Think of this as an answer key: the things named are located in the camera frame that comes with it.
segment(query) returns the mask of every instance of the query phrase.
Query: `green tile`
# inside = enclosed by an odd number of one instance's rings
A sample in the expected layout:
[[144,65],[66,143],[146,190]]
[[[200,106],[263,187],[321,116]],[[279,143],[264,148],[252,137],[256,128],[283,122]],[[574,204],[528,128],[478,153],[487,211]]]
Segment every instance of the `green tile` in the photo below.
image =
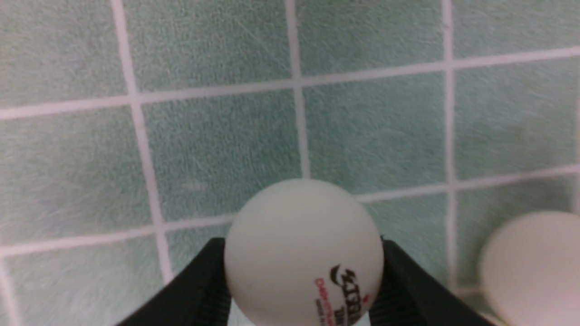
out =
[[365,205],[385,239],[395,241],[442,284],[447,283],[447,196],[429,195]]
[[114,325],[163,287],[153,237],[7,260],[26,326]]
[[441,1],[297,0],[305,75],[443,59]]
[[3,0],[0,108],[125,93],[110,0]]
[[240,209],[266,186],[300,177],[291,90],[145,106],[166,220]]
[[131,111],[0,121],[0,242],[151,223]]
[[577,59],[458,71],[459,178],[575,163],[578,71]]
[[454,0],[456,57],[580,45],[577,0]]
[[445,181],[440,73],[306,88],[314,178],[351,193]]
[[486,239],[510,219],[533,211],[572,209],[576,178],[534,180],[459,193],[460,285],[477,283],[477,261]]
[[290,77],[284,1],[125,0],[141,90]]
[[211,238],[223,238],[229,229],[230,225],[224,224],[169,232],[167,242],[173,272],[180,273]]

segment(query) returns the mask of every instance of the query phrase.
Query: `background wall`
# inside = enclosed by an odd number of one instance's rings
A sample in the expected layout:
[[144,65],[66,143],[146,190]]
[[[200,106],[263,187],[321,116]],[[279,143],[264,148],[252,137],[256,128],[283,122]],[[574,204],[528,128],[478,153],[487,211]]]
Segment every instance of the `background wall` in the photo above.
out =
[[299,177],[476,294],[494,228],[578,212],[578,56],[573,0],[4,0],[0,325],[113,325]]

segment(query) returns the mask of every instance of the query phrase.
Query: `white ping pong ball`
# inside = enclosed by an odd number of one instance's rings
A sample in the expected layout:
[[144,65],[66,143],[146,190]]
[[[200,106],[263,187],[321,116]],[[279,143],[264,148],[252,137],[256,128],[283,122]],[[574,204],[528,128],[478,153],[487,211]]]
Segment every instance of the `white ping pong ball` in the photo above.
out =
[[374,221],[327,182],[286,180],[255,195],[226,238],[232,298],[257,326],[350,326],[383,276]]

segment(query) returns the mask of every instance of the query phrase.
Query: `white grout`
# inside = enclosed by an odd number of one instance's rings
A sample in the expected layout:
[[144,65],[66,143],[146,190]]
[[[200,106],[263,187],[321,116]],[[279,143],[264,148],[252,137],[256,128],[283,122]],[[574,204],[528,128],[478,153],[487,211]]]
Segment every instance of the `white grout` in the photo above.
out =
[[[117,3],[119,2],[119,0],[112,0],[112,2]],[[124,47],[119,47],[119,51],[121,50],[125,50]],[[577,57],[577,56],[580,56],[580,46],[555,50],[521,52],[509,55],[474,57],[469,59],[455,59],[453,61],[452,66],[454,69],[477,68],[510,63],[525,63],[538,60],[563,59],[567,57]],[[446,67],[447,66],[444,61],[438,61],[433,63],[413,64],[410,66],[377,68],[371,70],[354,71],[351,73],[317,75],[317,76],[300,77],[295,79],[282,79],[250,84],[209,86],[167,92],[141,93],[141,94],[133,94],[133,96],[140,103],[154,103],[171,100],[194,99],[198,97],[223,96],[223,95],[265,92],[270,90],[291,89],[297,86],[309,87],[325,84],[334,84],[340,82],[365,81],[377,78],[414,75],[421,73],[432,73],[436,71],[445,71]],[[135,79],[133,75],[131,85],[135,85],[134,83]],[[97,99],[72,100],[66,102],[44,103],[30,106],[3,108],[0,110],[0,120],[35,117],[38,115],[57,114],[82,110],[92,110],[96,108],[117,107],[129,105],[130,103],[131,98],[129,96],[113,96],[113,97],[102,97]]]
[[420,186],[420,187],[409,188],[409,189],[381,191],[378,193],[371,193],[371,194],[361,194],[361,195],[356,195],[355,197],[359,202],[367,204],[367,203],[372,203],[372,202],[377,202],[377,201],[393,200],[393,199],[408,198],[408,197],[418,197],[418,196],[428,195],[428,194],[444,193],[445,191],[447,191],[446,184],[432,184],[429,186]]
[[295,82],[290,79],[282,79],[239,85],[190,88],[183,90],[171,90],[166,92],[142,93],[139,95],[139,100],[141,103],[155,103],[171,100],[195,99],[198,97],[259,93],[271,90],[290,89],[294,86],[294,84]]
[[300,69],[300,46],[298,41],[298,22],[296,21],[296,2],[284,0],[286,24],[290,51],[290,66],[294,81],[294,106],[296,111],[296,131],[298,133],[298,150],[300,153],[300,170],[302,177],[310,178],[310,158],[308,152],[308,131],[306,128],[306,109],[302,93],[302,71]]
[[235,214],[214,216],[210,218],[186,219],[164,224],[165,231],[176,231],[183,229],[194,229],[196,227],[206,227],[214,225],[229,224],[234,221]]
[[22,313],[18,301],[16,300],[16,294],[14,292],[14,287],[12,286],[8,268],[6,267],[3,258],[0,258],[0,295],[4,302],[10,326],[23,326],[24,322]]
[[138,229],[120,231],[108,234],[58,238],[54,240],[30,242],[0,247],[0,258],[26,255],[28,253],[71,249],[88,245],[112,244],[127,239],[146,237],[155,234],[153,226],[143,226]]
[[143,175],[145,177],[145,185],[147,187],[151,218],[155,228],[155,242],[157,243],[157,251],[159,254],[159,267],[161,269],[163,281],[167,284],[173,279],[171,261],[169,259],[169,245],[167,244],[167,238],[165,237],[165,231],[163,228],[164,221],[161,214],[161,205],[159,202],[157,181],[155,180],[155,171],[153,169],[153,160],[151,159],[151,151],[147,140],[145,118],[143,117],[143,110],[141,109],[141,103],[139,102],[139,92],[135,81],[135,73],[133,71],[133,61],[131,59],[129,34],[127,32],[123,2],[122,0],[111,0],[111,6],[113,7],[113,16],[119,43],[119,56],[121,57],[123,75],[129,93],[133,124],[135,126],[135,134],[137,137],[137,147],[139,148],[139,154],[143,166]]
[[457,188],[461,190],[469,190],[469,189],[495,187],[504,184],[517,183],[540,178],[563,176],[571,173],[577,173],[579,169],[580,164],[573,164],[573,165],[558,166],[557,168],[548,168],[529,172],[519,172],[509,175],[488,176],[483,178],[461,181],[458,183]]
[[[558,168],[550,168],[537,170],[532,172],[516,173],[512,175],[503,175],[497,177],[484,177],[472,179],[467,181],[458,181],[458,190],[482,189],[495,186],[503,186],[506,184],[528,181],[539,178],[551,178],[568,174],[577,173],[580,171],[580,164],[561,166]],[[395,200],[406,197],[416,197],[421,195],[445,193],[448,190],[446,184],[434,184],[431,186],[420,186],[416,188],[383,191],[372,194],[357,195],[356,199],[362,203],[371,203],[386,200]],[[213,225],[228,224],[233,222],[235,214],[227,214],[221,216],[209,216],[205,218],[195,218],[180,220],[174,222],[165,222],[162,225],[163,231],[176,231],[182,229],[191,229],[196,227],[205,227]],[[81,247],[87,245],[101,245],[110,244],[114,242],[124,241],[131,238],[145,237],[156,234],[157,230],[154,226],[144,226],[137,229],[119,231],[108,234],[95,234],[91,236],[78,236],[59,238],[55,240],[31,242],[27,244],[17,244],[0,247],[0,258],[17,255],[26,255],[34,252],[45,252],[61,249],[70,249],[74,247]]]
[[[577,78],[580,79],[580,67],[576,69]],[[580,85],[577,89],[578,98],[576,99],[576,158],[580,161]],[[578,169],[578,176],[576,180],[576,191],[574,192],[574,207],[575,214],[580,215],[580,169]]]
[[455,71],[453,67],[453,4],[451,0],[441,2],[443,22],[443,57],[445,62],[445,172],[447,174],[447,268],[449,288],[457,289],[457,193],[454,149]]
[[477,68],[477,67],[497,66],[501,64],[510,64],[510,63],[525,63],[540,60],[565,59],[576,56],[580,56],[580,46],[555,50],[540,50],[540,51],[511,53],[508,55],[456,59],[454,61],[454,68],[455,69]]
[[94,110],[96,108],[129,105],[128,96],[104,97],[101,99],[74,100],[57,103],[44,103],[30,106],[0,109],[0,121],[18,118],[36,117],[66,112]]
[[290,51],[290,66],[292,68],[292,78],[300,78],[300,46],[298,41],[298,21],[296,16],[295,0],[284,0],[286,9],[286,25],[288,31],[288,44]]
[[300,80],[300,84],[304,87],[308,87],[308,86],[335,84],[340,82],[366,81],[386,77],[433,73],[436,71],[443,71],[443,69],[445,69],[445,65],[443,62],[419,63],[410,66],[377,68],[370,70],[353,71],[351,73],[303,77],[302,80]]

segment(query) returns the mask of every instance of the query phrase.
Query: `printed logo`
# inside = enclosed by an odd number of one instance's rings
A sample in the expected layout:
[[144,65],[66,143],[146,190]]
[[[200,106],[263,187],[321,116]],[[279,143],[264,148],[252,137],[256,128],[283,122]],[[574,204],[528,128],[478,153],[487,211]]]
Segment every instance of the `printed logo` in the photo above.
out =
[[320,296],[316,299],[320,326],[352,326],[360,319],[362,303],[368,301],[369,295],[361,299],[356,273],[350,269],[341,269],[340,264],[330,269],[329,276],[332,283],[341,289],[344,304],[333,310],[324,279],[314,280]]

